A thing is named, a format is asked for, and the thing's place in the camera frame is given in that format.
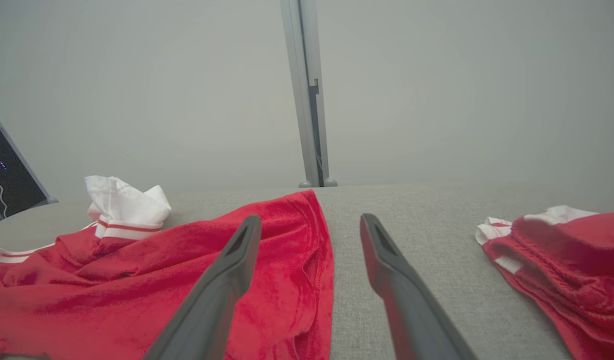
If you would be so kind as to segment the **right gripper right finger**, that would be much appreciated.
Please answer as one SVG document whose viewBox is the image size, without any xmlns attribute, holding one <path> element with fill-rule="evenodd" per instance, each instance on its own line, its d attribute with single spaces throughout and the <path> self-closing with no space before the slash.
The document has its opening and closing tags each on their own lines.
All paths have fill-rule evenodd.
<svg viewBox="0 0 614 360">
<path fill-rule="evenodd" d="M 476 356 L 376 215 L 360 218 L 369 284 L 384 302 L 398 360 L 475 360 Z"/>
</svg>

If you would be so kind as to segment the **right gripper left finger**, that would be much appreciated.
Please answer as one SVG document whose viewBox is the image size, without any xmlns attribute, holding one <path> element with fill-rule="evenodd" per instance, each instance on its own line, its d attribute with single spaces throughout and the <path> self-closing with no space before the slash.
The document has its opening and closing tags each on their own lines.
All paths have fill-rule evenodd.
<svg viewBox="0 0 614 360">
<path fill-rule="evenodd" d="M 250 289 L 262 223 L 250 215 L 150 346 L 145 360 L 222 360 L 237 302 Z"/>
</svg>

